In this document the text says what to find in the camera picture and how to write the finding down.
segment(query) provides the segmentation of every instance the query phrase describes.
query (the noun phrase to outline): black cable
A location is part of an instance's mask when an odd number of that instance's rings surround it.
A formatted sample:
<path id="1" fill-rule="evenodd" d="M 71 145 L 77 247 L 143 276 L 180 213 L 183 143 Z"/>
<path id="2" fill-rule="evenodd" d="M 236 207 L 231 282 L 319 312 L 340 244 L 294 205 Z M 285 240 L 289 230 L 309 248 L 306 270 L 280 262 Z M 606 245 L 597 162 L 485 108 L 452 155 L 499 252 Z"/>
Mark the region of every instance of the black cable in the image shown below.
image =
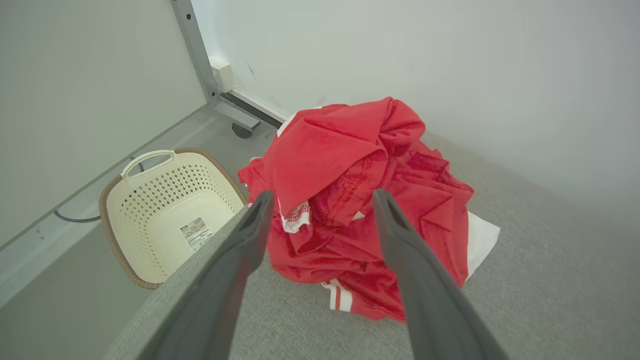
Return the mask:
<path id="1" fill-rule="evenodd" d="M 138 166 L 140 167 L 140 172 L 145 171 L 145 168 L 142 167 L 142 162 L 138 163 Z M 53 213 L 58 218 L 60 218 L 60 219 L 62 219 L 64 221 L 75 222 L 75 223 L 78 223 L 78 224 L 84 224 L 84 223 L 87 223 L 87 222 L 94 222 L 94 221 L 100 220 L 100 215 L 98 215 L 96 217 L 93 217 L 93 218 L 68 218 L 68 217 L 65 217 L 63 215 L 60 215 L 60 213 L 58 213 L 58 210 L 54 211 Z"/>

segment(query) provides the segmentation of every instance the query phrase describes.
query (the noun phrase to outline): white wall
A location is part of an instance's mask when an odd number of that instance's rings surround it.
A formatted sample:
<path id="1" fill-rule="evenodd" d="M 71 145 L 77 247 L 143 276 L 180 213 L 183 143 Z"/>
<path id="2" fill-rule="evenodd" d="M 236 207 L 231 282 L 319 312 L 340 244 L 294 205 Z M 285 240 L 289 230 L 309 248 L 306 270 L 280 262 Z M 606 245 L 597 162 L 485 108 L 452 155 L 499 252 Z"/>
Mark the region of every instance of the white wall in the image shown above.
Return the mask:
<path id="1" fill-rule="evenodd" d="M 170 0 L 0 3 L 0 247 L 207 103 Z"/>
<path id="2" fill-rule="evenodd" d="M 428 130 L 640 230 L 639 1 L 193 2 L 209 55 L 284 114 L 391 95 Z"/>

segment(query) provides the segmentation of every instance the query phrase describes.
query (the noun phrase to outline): red clothing pile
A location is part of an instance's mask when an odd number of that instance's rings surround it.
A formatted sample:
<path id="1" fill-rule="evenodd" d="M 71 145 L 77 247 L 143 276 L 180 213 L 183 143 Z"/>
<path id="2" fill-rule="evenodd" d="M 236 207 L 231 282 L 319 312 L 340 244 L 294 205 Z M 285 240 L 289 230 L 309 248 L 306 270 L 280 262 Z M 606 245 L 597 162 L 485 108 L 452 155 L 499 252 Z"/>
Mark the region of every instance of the red clothing pile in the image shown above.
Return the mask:
<path id="1" fill-rule="evenodd" d="M 264 158 L 238 173 L 250 202 L 265 189 L 276 195 L 268 240 L 276 271 L 293 281 L 338 284 L 338 298 L 340 289 L 353 296 L 352 313 L 404 321 L 372 212 L 372 192 L 384 188 L 462 286 L 473 189 L 420 141 L 425 126 L 413 110 L 387 97 L 299 111 L 286 126 Z M 299 229 L 286 226 L 305 216 Z M 333 301 L 344 307 L 344 299 Z"/>

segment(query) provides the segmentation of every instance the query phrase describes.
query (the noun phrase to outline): brown wicker rim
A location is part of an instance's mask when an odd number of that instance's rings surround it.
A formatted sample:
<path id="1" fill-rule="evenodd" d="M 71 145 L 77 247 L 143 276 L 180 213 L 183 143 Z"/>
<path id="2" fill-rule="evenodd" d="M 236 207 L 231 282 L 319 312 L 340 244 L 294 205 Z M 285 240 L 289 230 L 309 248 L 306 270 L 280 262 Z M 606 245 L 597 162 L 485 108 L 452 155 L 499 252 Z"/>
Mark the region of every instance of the brown wicker rim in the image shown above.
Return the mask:
<path id="1" fill-rule="evenodd" d="M 222 175 L 225 176 L 227 181 L 233 186 L 234 190 L 240 197 L 240 200 L 242 201 L 242 203 L 244 205 L 247 205 L 246 197 L 240 190 L 240 186 L 238 185 L 236 180 L 234 180 L 234 178 L 231 177 L 229 172 L 227 172 L 227 170 L 222 165 L 220 165 L 220 162 L 218 162 L 218 160 L 216 160 L 208 152 L 202 149 L 197 149 L 195 147 L 184 147 L 184 148 L 175 150 L 176 154 L 184 154 L 185 152 L 194 152 L 196 154 L 200 154 L 205 158 L 207 158 L 207 160 L 209 160 L 222 173 Z M 109 246 L 111 246 L 113 255 L 115 255 L 116 260 L 118 260 L 118 262 L 120 263 L 120 266 L 122 267 L 122 270 L 124 270 L 125 274 L 127 274 L 127 277 L 135 285 L 138 285 L 141 288 L 155 290 L 158 287 L 160 287 L 162 283 L 147 282 L 147 281 L 144 281 L 143 279 L 140 279 L 140 277 L 136 274 L 136 272 L 131 267 L 131 264 L 129 264 L 129 262 L 127 261 L 127 258 L 124 256 L 124 253 L 120 248 L 120 244 L 118 244 L 118 240 L 116 240 L 116 236 L 113 233 L 113 229 L 111 228 L 111 221 L 109 220 L 109 212 L 107 211 L 107 197 L 109 196 L 109 193 L 111 193 L 113 188 L 120 181 L 122 181 L 122 176 L 120 175 L 116 176 L 114 180 L 111 180 L 111 182 L 104 188 L 104 190 L 102 191 L 102 195 L 100 196 L 99 208 L 100 208 L 100 217 L 102 218 L 102 229 L 104 230 L 104 234 L 107 236 L 107 241 L 109 242 Z"/>

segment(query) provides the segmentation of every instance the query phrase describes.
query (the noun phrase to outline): white stripe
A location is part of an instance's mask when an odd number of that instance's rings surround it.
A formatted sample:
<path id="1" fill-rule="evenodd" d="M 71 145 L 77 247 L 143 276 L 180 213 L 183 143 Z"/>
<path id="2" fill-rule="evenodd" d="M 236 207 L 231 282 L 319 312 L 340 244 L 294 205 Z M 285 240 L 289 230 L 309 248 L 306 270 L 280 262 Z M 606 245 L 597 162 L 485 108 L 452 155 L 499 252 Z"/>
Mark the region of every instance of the white stripe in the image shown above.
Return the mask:
<path id="1" fill-rule="evenodd" d="M 331 289 L 331 297 L 329 299 L 329 309 L 335 310 L 335 293 L 337 292 L 337 290 L 335 286 L 330 286 L 329 289 Z"/>

